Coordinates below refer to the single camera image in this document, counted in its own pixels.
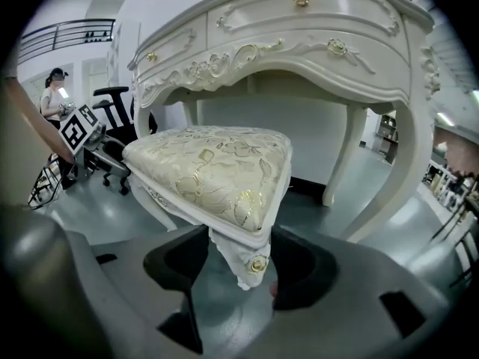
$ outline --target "floral fabric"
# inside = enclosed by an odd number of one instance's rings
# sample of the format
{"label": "floral fabric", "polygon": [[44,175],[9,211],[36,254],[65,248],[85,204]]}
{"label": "floral fabric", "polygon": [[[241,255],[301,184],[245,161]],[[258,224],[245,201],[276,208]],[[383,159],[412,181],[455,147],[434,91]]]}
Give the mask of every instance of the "floral fabric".
{"label": "floral fabric", "polygon": [[267,129],[191,126],[140,138],[123,158],[191,204],[258,233],[290,149],[285,135]]}

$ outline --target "upholstered stool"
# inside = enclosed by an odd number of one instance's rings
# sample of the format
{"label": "upholstered stool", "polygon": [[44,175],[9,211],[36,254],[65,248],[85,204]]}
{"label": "upholstered stool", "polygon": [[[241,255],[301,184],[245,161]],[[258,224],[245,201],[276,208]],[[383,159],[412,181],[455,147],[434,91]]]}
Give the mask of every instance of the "upholstered stool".
{"label": "upholstered stool", "polygon": [[290,140],[281,133],[219,126],[156,133],[123,152],[138,202],[168,230],[176,227],[163,210],[209,226],[243,289],[263,279],[291,156]]}

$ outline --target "balcony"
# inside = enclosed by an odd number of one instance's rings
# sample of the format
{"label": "balcony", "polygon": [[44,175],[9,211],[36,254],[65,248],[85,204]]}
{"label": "balcony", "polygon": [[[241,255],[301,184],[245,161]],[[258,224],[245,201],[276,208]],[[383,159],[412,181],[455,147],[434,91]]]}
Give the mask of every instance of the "balcony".
{"label": "balcony", "polygon": [[57,49],[112,41],[113,19],[83,19],[48,25],[22,36],[19,64]]}

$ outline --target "brick wall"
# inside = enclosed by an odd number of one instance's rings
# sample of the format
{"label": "brick wall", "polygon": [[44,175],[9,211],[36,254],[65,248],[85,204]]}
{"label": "brick wall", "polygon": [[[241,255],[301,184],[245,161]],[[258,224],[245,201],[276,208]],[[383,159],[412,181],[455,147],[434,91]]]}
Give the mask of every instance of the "brick wall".
{"label": "brick wall", "polygon": [[442,128],[434,129],[434,146],[448,143],[446,159],[453,171],[479,174],[479,145]]}

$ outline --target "white ornate desk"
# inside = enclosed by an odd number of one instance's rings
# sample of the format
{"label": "white ornate desk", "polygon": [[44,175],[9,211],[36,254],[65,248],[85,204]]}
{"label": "white ornate desk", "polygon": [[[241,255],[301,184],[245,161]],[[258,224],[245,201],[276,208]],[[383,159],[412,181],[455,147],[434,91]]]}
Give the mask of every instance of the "white ornate desk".
{"label": "white ornate desk", "polygon": [[136,132],[149,134],[154,105],[176,102],[201,124],[197,101],[213,97],[257,93],[347,105],[344,142],[323,195],[331,206],[367,108],[396,110],[391,175],[344,231],[357,242],[403,206],[427,168],[427,100],[439,89],[425,43],[432,28],[430,15],[407,0],[203,0],[147,38],[129,64]]}

